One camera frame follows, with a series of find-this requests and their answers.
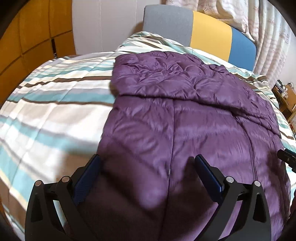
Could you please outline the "striped bed duvet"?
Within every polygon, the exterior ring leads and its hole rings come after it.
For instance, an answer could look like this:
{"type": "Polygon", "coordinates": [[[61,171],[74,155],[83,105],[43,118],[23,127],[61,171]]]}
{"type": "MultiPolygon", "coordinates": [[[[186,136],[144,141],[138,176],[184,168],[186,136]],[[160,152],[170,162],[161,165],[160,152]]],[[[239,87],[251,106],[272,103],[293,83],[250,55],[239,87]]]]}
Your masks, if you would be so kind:
{"type": "Polygon", "coordinates": [[[71,174],[97,152],[118,95],[111,85],[116,58],[153,51],[191,54],[207,65],[224,66],[271,104],[283,147],[295,149],[292,131],[278,110],[266,77],[207,52],[139,32],[113,52],[50,60],[35,69],[1,108],[1,198],[20,238],[25,235],[34,182],[53,182],[71,174]]]}

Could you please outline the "pink patterned curtain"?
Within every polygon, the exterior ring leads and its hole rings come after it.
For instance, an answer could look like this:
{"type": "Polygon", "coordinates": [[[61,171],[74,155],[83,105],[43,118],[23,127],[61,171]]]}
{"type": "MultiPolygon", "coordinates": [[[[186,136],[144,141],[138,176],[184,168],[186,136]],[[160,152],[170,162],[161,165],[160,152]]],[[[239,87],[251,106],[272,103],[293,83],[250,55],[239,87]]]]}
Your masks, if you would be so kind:
{"type": "Polygon", "coordinates": [[[256,45],[254,73],[266,76],[269,87],[274,87],[285,65],[293,32],[269,1],[167,0],[166,4],[207,14],[242,32],[256,45]]]}

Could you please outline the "grey yellow blue headboard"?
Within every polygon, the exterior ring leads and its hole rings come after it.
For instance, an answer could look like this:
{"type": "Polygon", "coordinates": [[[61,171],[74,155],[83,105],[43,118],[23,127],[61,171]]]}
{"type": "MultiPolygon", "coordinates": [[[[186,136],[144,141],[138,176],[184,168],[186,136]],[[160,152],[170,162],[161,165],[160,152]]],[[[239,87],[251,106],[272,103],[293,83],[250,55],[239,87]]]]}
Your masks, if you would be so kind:
{"type": "Polygon", "coordinates": [[[256,47],[236,28],[197,11],[163,4],[144,8],[143,30],[252,71],[256,47]]]}

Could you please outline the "wooden bedside table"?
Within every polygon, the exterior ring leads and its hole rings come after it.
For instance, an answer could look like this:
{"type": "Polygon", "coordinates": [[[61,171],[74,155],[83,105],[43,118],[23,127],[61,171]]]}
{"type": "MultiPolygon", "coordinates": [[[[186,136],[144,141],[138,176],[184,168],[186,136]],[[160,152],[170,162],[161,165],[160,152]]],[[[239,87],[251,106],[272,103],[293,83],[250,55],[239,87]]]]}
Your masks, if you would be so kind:
{"type": "Polygon", "coordinates": [[[284,115],[293,135],[295,136],[295,89],[293,84],[283,84],[279,79],[276,81],[272,91],[279,103],[280,112],[284,115]]]}

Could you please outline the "orange wooden wardrobe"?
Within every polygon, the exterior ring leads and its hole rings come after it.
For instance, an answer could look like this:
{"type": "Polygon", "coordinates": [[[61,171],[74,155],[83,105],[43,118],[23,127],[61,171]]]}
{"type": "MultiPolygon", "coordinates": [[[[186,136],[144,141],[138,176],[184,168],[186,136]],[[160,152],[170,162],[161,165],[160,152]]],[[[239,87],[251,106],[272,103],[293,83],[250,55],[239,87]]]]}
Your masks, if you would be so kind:
{"type": "Polygon", "coordinates": [[[41,64],[75,53],[72,1],[1,1],[1,103],[41,64]]]}

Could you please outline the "purple puffer jacket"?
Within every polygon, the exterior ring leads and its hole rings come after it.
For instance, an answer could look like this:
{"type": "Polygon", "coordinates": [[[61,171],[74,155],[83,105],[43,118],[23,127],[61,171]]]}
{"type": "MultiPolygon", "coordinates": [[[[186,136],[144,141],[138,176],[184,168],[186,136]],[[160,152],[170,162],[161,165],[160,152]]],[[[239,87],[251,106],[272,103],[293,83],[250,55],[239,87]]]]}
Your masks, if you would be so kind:
{"type": "Polygon", "coordinates": [[[98,154],[102,168],[78,210],[98,240],[193,240],[216,209],[194,158],[236,181],[262,183],[276,240],[290,180],[271,104],[224,66],[153,51],[116,58],[117,90],[98,154]]]}

